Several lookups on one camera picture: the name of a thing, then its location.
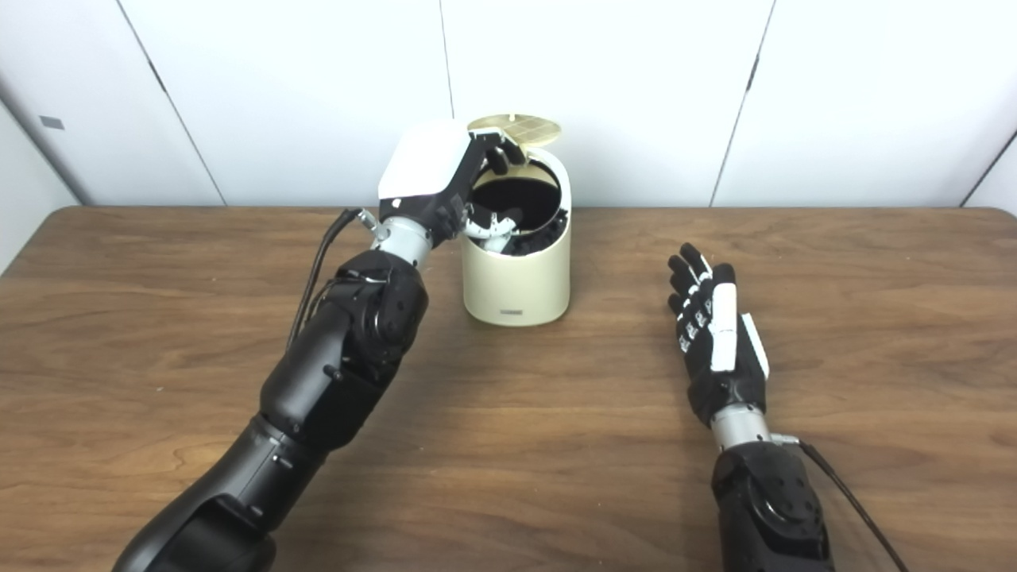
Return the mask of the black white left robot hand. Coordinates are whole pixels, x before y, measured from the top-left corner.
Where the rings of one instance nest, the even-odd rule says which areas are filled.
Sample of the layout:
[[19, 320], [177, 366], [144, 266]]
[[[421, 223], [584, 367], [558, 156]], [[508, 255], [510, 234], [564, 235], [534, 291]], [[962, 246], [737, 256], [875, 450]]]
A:
[[523, 146], [498, 127], [469, 129], [454, 119], [410, 128], [397, 142], [378, 184], [374, 249], [421, 264], [443, 242], [465, 234], [491, 253], [503, 253], [522, 211], [472, 204], [484, 170], [501, 176], [527, 163]]

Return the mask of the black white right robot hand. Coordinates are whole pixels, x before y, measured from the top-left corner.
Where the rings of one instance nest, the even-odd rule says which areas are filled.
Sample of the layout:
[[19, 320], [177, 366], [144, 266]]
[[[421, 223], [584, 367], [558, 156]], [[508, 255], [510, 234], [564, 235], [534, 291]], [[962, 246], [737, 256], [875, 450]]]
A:
[[706, 426], [737, 404], [766, 412], [768, 356], [752, 314], [740, 309], [733, 265], [710, 265], [689, 242], [668, 260], [675, 337], [689, 377], [691, 410]]

